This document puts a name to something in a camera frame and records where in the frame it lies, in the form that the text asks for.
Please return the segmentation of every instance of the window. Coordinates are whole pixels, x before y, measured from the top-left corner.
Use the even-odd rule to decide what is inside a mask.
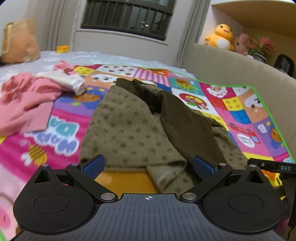
[[[81,28],[165,40],[175,0],[87,0]]]

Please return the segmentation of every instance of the yellow container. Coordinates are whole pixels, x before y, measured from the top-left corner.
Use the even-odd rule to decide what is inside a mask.
[[[69,45],[57,46],[57,53],[69,52]]]

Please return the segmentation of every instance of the flower pot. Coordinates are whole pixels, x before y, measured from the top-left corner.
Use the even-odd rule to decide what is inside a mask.
[[[261,54],[254,53],[253,57],[254,57],[254,59],[256,59],[256,60],[258,60],[258,61],[260,61],[262,63],[266,62],[266,58],[264,58]]]

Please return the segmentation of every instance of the window sill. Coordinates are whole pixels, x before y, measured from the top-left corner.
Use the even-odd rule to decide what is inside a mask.
[[[148,38],[148,37],[141,36],[141,35],[136,35],[136,34],[122,33],[122,32],[109,31],[109,30],[100,30],[100,29],[85,29],[85,28],[78,28],[76,30],[76,32],[80,32],[80,33],[82,33],[82,32],[91,32],[91,33],[120,35],[120,36],[125,36],[125,37],[132,37],[132,38],[136,38],[136,39],[142,39],[142,40],[155,42],[155,43],[158,43],[158,44],[168,46],[168,43],[166,41],[161,41],[161,40],[158,40],[158,39],[152,39],[152,38]]]

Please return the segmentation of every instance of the gray ribbed plate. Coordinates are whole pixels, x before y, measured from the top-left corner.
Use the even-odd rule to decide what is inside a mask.
[[[173,194],[124,194],[118,202],[102,204],[87,224],[72,232],[48,236],[23,231],[13,240],[283,241],[284,239],[273,231],[253,236],[226,232],[211,224],[197,205],[183,203]]]

